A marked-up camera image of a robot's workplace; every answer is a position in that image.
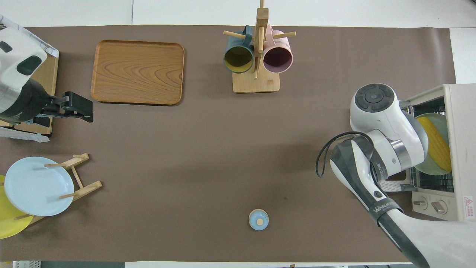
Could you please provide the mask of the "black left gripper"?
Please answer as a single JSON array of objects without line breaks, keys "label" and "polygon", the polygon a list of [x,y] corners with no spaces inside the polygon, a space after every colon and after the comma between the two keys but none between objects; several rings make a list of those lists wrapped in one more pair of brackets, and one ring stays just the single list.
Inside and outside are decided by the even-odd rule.
[{"label": "black left gripper", "polygon": [[40,83],[29,79],[15,102],[2,111],[0,117],[10,124],[33,119],[34,124],[45,128],[51,127],[51,117],[93,122],[93,103],[73,92],[65,92],[61,97],[49,96]]}]

